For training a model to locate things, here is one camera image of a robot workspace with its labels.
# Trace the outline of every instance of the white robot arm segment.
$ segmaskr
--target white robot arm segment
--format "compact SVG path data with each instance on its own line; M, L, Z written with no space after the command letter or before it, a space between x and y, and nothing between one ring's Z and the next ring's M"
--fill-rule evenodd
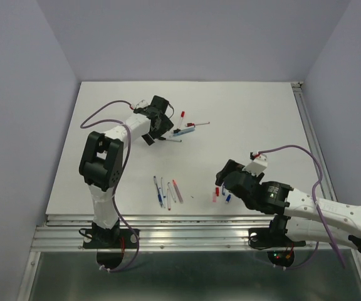
M148 134L150 131L151 120L142 114L132 114L125 122L130 130L132 142L139 137ZM106 132L105 136L111 139L119 139L123 142L123 149L128 146L128 133L122 125L118 125ZM103 228L111 229L118 221L118 214L112 204L112 195L114 187L102 191L95 185L88 185L92 195L94 218L93 222Z
M294 189L289 192L286 201L290 205L285 207L284 215L320 222L320 217L310 195ZM361 206L346 205L322 198L317 198L317 201L330 226L340 228L357 238L361 238Z
M333 226L329 226L329 228L338 245L357 249L355 244L348 239L349 233ZM305 218L291 218L286 225L286 229L288 231L285 235L291 241L321 241L331 243L323 224L316 221L310 221Z

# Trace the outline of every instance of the white table surface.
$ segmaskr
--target white table surface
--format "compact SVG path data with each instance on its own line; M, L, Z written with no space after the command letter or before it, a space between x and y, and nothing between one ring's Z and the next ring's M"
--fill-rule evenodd
M290 83L259 82L83 82L76 101L65 146L48 203L47 214L93 214L92 199L78 173L87 135L114 124L81 130L80 124L96 109L112 100L137 103L154 95L175 108L175 126L181 111L186 122L206 122L181 136L182 143L157 141L148 146L142 138L132 144L128 166L117 190L123 214L257 214L232 197L212 202L215 175L228 159L247 164L251 151L298 144L308 149ZM106 108L93 121L125 120L132 112L125 104ZM264 181L287 183L310 193L317 179L312 160L290 149L268 154ZM165 182L175 179L184 204L172 202L168 211L159 206L153 175Z

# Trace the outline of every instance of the robotic arm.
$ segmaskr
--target robotic arm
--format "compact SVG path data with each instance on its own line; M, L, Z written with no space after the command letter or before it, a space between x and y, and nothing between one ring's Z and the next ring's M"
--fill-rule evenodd
M228 160L217 173L216 185L224 187L242 199L246 207L264 214L275 214L269 228L250 229L253 248L304 246L305 240L330 243L320 223L311 196L280 182L261 182L268 162L265 155L251 154L251 162L244 166ZM324 218L339 245L361 252L361 206L317 199Z
M112 246L119 236L119 218L112 197L122 176L123 152L129 139L143 137L148 145L154 143L174 124L166 116L169 102L154 96L151 104L140 102L124 122L103 133L92 132L87 138L81 157L79 173L92 194L94 218L88 237L104 246Z

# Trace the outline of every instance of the blue pen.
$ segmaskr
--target blue pen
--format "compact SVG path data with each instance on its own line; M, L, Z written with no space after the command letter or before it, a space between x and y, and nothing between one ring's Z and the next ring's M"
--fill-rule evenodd
M163 195L164 196L164 192L162 191L162 188L160 187L159 188L159 191L160 191L160 194L159 196ZM164 196L164 201L161 201L161 207L164 207L165 208L165 196Z
M158 184L157 184L157 178L156 176L154 176L154 184L155 184L155 188L157 188L157 194L158 194L158 202L160 203L160 206L162 207L162 198L161 198L161 193L160 193L160 189L158 189Z

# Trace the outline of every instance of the red marker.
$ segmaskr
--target red marker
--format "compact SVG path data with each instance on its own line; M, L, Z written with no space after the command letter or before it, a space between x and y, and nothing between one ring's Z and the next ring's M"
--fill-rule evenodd
M177 129L180 129L180 128L181 128L182 121L183 121L183 117L185 117L185 111L182 111L182 113L181 113L181 115L180 115L180 119L179 119L179 123L178 123Z

